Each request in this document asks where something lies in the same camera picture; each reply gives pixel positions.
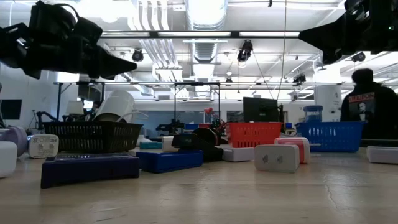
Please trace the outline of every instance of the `metal frame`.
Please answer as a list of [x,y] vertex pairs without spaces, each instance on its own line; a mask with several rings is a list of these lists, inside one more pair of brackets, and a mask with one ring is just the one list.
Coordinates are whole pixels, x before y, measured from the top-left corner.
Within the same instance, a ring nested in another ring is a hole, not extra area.
[[[105,98],[105,82],[76,82],[76,83],[54,83],[55,85],[58,85],[58,100],[57,100],[57,120],[60,119],[60,107],[61,107],[61,95],[62,93],[67,90],[71,85],[102,85],[102,92],[101,92],[101,101],[104,101]],[[67,84],[67,87],[62,89],[62,85]]]
[[204,85],[216,85],[218,86],[218,117],[221,118],[221,83],[219,82],[176,82],[174,83],[174,121],[177,119],[177,86],[178,85],[190,85],[190,86],[204,86]]

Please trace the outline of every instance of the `black cable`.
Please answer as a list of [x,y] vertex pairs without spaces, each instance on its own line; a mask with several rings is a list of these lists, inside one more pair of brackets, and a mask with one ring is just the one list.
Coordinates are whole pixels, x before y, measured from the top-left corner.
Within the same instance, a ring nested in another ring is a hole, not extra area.
[[253,55],[254,55],[254,59],[256,59],[257,66],[259,67],[261,77],[262,77],[262,79],[264,80],[264,83],[266,84],[266,87],[267,87],[267,89],[268,89],[268,92],[269,92],[269,94],[271,95],[271,98],[274,99],[274,96],[272,96],[271,90],[269,89],[268,84],[267,84],[267,82],[266,82],[266,79],[264,78],[264,74],[262,73],[262,70],[261,70],[261,68],[260,68],[260,64],[259,64],[259,62],[257,61],[257,57],[256,57],[256,54],[254,53],[254,51],[253,51]]
[[55,4],[54,6],[59,6],[59,7],[66,6],[66,7],[69,7],[69,8],[71,8],[71,9],[73,10],[73,12],[75,12],[76,18],[77,18],[77,19],[80,18],[79,13],[77,12],[77,10],[76,10],[73,6],[71,6],[71,5],[69,5],[69,4],[58,3],[58,4]]

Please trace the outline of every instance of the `table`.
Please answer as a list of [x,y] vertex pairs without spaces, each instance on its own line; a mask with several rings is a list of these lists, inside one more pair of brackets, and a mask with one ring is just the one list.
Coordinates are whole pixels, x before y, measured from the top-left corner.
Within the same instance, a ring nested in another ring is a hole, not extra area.
[[0,179],[0,223],[397,223],[398,166],[312,154],[295,174],[213,162],[139,179],[40,189],[42,160]]

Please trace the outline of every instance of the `black monitor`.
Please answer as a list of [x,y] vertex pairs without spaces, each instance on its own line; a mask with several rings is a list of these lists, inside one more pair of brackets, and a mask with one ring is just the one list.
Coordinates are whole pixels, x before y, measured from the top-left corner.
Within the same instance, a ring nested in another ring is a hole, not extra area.
[[22,100],[0,100],[2,118],[5,120],[19,120]]
[[243,98],[244,122],[278,122],[278,101],[262,98]]

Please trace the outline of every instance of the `blue box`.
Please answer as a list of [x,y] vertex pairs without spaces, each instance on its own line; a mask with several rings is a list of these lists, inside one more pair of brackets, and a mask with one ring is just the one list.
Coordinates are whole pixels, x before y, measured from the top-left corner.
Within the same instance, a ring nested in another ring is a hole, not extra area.
[[162,149],[161,142],[140,142],[139,149]]
[[41,188],[122,177],[139,177],[138,157],[128,153],[59,154],[44,161]]
[[136,152],[136,156],[140,159],[140,167],[143,171],[156,174],[198,167],[203,164],[202,151]]

